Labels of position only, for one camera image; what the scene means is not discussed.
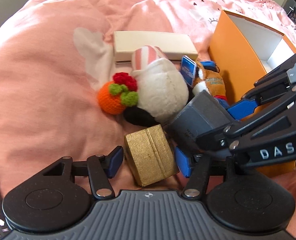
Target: green crochet leaf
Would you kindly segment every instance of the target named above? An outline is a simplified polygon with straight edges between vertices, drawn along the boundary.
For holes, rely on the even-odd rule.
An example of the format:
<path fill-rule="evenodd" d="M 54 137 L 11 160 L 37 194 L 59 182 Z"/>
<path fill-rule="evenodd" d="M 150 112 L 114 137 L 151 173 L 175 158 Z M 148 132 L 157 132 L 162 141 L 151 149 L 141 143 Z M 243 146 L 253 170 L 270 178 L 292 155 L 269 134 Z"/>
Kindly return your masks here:
<path fill-rule="evenodd" d="M 122 86 L 118 84 L 110 84 L 109 85 L 109 93 L 113 96 L 116 96 L 122 92 Z"/>
<path fill-rule="evenodd" d="M 135 106 L 138 103 L 138 93 L 137 92 L 122 92 L 120 95 L 121 104 L 124 106 Z"/>
<path fill-rule="evenodd" d="M 128 92 L 129 91 L 129 89 L 128 89 L 128 87 L 126 85 L 122 84 L 120 86 L 121 86 L 121 89 L 122 89 L 123 92 Z"/>

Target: gray cube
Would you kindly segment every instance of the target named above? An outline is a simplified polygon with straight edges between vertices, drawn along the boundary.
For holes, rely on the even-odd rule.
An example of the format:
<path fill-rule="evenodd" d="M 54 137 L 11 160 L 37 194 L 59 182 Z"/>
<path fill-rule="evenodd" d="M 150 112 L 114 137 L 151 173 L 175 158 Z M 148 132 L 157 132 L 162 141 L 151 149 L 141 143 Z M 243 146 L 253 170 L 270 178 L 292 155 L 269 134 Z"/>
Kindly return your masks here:
<path fill-rule="evenodd" d="M 195 142 L 198 135 L 233 121 L 234 118 L 215 98 L 202 91 L 164 129 L 179 148 L 195 153 L 200 152 Z M 216 154 L 227 156 L 229 151 L 221 150 Z"/>

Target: white plush toy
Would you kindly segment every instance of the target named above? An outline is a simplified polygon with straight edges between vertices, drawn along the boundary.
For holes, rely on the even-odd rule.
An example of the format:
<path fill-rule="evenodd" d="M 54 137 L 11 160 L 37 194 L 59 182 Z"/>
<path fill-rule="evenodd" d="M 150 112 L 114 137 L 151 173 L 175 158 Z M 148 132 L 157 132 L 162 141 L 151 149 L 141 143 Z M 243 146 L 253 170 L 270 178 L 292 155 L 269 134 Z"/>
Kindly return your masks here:
<path fill-rule="evenodd" d="M 158 47 L 144 46 L 135 51 L 132 66 L 131 75 L 138 85 L 138 104 L 124 112 L 128 122 L 142 126 L 166 123 L 185 107 L 187 84 Z"/>

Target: stuffed toy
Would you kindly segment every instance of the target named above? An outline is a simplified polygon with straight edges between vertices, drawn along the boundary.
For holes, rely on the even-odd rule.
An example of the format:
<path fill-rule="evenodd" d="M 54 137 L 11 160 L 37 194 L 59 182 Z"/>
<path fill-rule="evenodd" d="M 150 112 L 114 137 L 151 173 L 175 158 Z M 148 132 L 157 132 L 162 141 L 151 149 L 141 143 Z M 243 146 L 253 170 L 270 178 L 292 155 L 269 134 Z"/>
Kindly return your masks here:
<path fill-rule="evenodd" d="M 204 62 L 205 67 L 203 62 L 195 62 L 197 64 L 198 71 L 196 72 L 192 93 L 197 95 L 201 91 L 206 90 L 210 95 L 216 98 L 224 108 L 229 108 L 224 80 L 216 71 L 216 65 L 214 62 Z"/>
<path fill-rule="evenodd" d="M 113 81 L 99 90 L 97 99 L 101 109 L 108 114 L 121 114 L 127 107 L 138 102 L 137 82 L 128 73 L 116 73 Z"/>
<path fill-rule="evenodd" d="M 138 85 L 138 104 L 125 109 L 124 118 L 145 127 L 164 124 L 187 104 L 188 87 L 175 65 L 158 47 L 133 53 L 131 75 Z"/>

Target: blue card tag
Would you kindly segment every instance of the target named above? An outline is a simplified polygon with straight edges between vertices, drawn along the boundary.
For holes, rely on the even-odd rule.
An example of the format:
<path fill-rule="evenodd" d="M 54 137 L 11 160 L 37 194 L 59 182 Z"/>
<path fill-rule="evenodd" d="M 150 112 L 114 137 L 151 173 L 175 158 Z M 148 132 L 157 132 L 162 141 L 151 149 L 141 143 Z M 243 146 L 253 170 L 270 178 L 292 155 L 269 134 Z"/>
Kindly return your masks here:
<path fill-rule="evenodd" d="M 192 87 L 195 80 L 197 64 L 187 56 L 183 56 L 181 59 L 179 72 L 184 77 L 186 83 Z"/>

